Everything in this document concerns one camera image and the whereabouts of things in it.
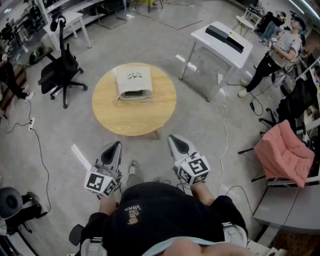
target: light blue collar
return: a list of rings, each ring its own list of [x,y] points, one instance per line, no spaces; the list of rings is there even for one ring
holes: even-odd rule
[[[159,242],[157,244],[155,244],[154,246],[152,246],[149,250],[147,250],[142,256],[155,256],[158,255],[159,253],[162,253],[163,251],[165,251],[169,246],[171,246],[171,244],[179,239],[179,238],[186,238],[191,240],[192,242],[198,244],[198,245],[202,245],[202,246],[212,246],[215,244],[219,244],[219,243],[225,243],[225,242],[211,242],[211,241],[207,241],[201,238],[197,238],[197,237],[190,237],[190,236],[177,236],[177,237],[172,237],[169,238],[165,241]]]

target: power strip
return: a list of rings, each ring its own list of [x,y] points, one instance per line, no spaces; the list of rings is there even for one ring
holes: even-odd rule
[[[29,125],[29,131],[31,132],[34,128],[34,125],[35,125],[35,121],[36,121],[36,118],[35,117],[32,117],[30,122],[31,124]]]

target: pink cushion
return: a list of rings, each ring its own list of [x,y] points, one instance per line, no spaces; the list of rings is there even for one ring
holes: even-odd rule
[[[267,179],[286,178],[300,188],[305,186],[315,153],[297,138],[288,120],[272,127],[255,145],[254,152]]]

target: gray floor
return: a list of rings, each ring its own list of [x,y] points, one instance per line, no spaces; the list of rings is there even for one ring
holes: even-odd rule
[[[66,255],[74,253],[77,248],[68,241],[69,232],[76,224],[85,225],[90,214],[99,206],[96,196],[83,188],[86,175],[85,168],[72,151],[76,145],[85,158],[92,162],[95,153],[105,144],[120,140],[123,144],[123,161],[120,166],[127,180],[127,168],[130,160],[140,162],[146,181],[160,176],[170,179],[172,184],[177,179],[171,171],[173,159],[167,145],[169,134],[179,134],[191,140],[198,150],[206,156],[211,166],[206,185],[217,196],[222,175],[220,157],[226,148],[226,132],[223,125],[225,111],[218,107],[219,98],[225,99],[221,90],[210,103],[186,84],[195,89],[205,87],[212,90],[216,84],[217,67],[196,50],[190,62],[197,66],[197,71],[188,69],[185,79],[178,79],[182,61],[176,55],[186,57],[191,37],[190,33],[214,21],[220,21],[233,27],[236,15],[243,11],[220,0],[189,0],[192,6],[172,5],[165,3],[163,10],[160,5],[152,8],[152,18],[138,14],[147,8],[138,4],[137,10],[131,14],[134,18],[125,24],[108,30],[92,23],[87,32],[92,48],[87,48],[83,33],[78,32],[78,39],[69,37],[70,49],[76,55],[84,74],[76,80],[88,85],[88,91],[72,88],[68,93],[69,108],[63,109],[62,93],[56,100],[50,100],[48,94],[42,95],[38,85],[41,69],[49,63],[44,59],[27,70],[27,82],[35,91],[32,99],[31,116],[36,118],[35,126],[42,146],[45,165],[50,172],[48,186],[51,201],[50,213],[41,218],[29,221],[32,234],[26,233],[27,240],[39,255]],[[180,8],[189,8],[188,14]],[[183,27],[193,21],[196,24]],[[103,19],[104,23],[114,22],[112,18]],[[253,50],[242,70],[237,70],[230,83],[238,83],[239,79],[250,79],[254,74],[253,64],[258,64],[267,48],[258,42],[254,33],[246,35],[253,44]],[[130,62],[143,62],[155,65],[165,71],[172,79],[177,93],[177,104],[171,119],[160,129],[161,140],[151,136],[124,137],[106,130],[96,120],[92,110],[92,95],[99,79],[110,69]],[[266,78],[257,89],[258,94],[271,83]],[[237,152],[251,148],[260,139],[259,131],[269,127],[258,122],[249,102],[251,96],[240,99],[237,92],[240,86],[224,86],[228,95],[227,117],[225,124],[228,131],[228,150],[223,158],[225,173],[222,179],[221,194],[235,185],[240,185],[247,193],[252,209],[255,209],[265,191],[264,179],[251,183],[251,179],[261,174],[262,168],[253,152],[238,155]],[[282,97],[280,90],[273,86],[259,100],[264,108],[275,109]],[[255,102],[257,112],[260,106]],[[29,103],[14,98],[9,108],[10,126],[15,122],[26,122]],[[17,126],[14,132],[5,134],[6,120],[0,124],[0,169],[3,185],[16,188],[21,194],[33,191],[40,197],[44,209],[49,208],[46,197],[47,173],[41,164],[37,138],[26,127]],[[243,214],[249,230],[249,237],[254,238],[261,226],[252,218],[245,195],[240,188],[234,188],[228,194]]]

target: round wooden table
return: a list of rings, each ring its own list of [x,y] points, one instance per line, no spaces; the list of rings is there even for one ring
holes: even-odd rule
[[[168,121],[176,107],[177,95],[174,84],[155,66],[145,63],[128,63],[121,66],[150,67],[152,98],[145,101],[117,101],[115,67],[100,79],[94,89],[92,108],[96,119],[118,135],[140,136],[154,132],[159,138],[157,129]]]

